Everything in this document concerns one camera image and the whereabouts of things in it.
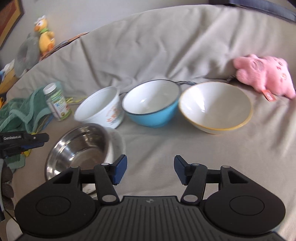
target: bowl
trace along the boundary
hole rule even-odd
[[[129,118],[143,126],[158,128],[175,115],[181,91],[170,80],[152,80],[131,89],[122,100]]]
[[[88,97],[77,108],[74,119],[82,123],[95,123],[116,128],[123,120],[123,110],[119,101],[119,90],[109,86]]]
[[[112,164],[121,154],[125,154],[125,144],[117,130],[85,124],[67,132],[51,149],[45,163],[45,179],[69,167],[80,166],[86,170],[103,162]],[[94,184],[83,187],[86,193],[94,190]]]
[[[220,134],[247,124],[253,114],[250,99],[239,88],[206,82],[185,90],[179,100],[184,117],[198,129]]]

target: stainless steel bowl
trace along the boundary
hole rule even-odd
[[[49,180],[68,167],[93,169],[104,162],[109,148],[109,136],[100,125],[88,123],[65,135],[50,151],[45,163],[45,179]]]

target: pink plush toy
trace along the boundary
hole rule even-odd
[[[255,54],[233,60],[237,79],[251,85],[257,92],[269,90],[275,95],[290,99],[296,96],[288,65],[282,58],[266,56],[258,58]]]

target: toy tag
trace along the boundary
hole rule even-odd
[[[272,101],[276,101],[276,98],[274,97],[274,95],[269,91],[269,90],[262,90],[262,93],[264,94],[265,98],[272,102]]]

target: yellow duck plush toy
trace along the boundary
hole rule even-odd
[[[55,44],[54,33],[48,30],[47,24],[45,16],[42,16],[35,22],[34,28],[34,31],[40,32],[39,49],[42,55],[52,50]]]

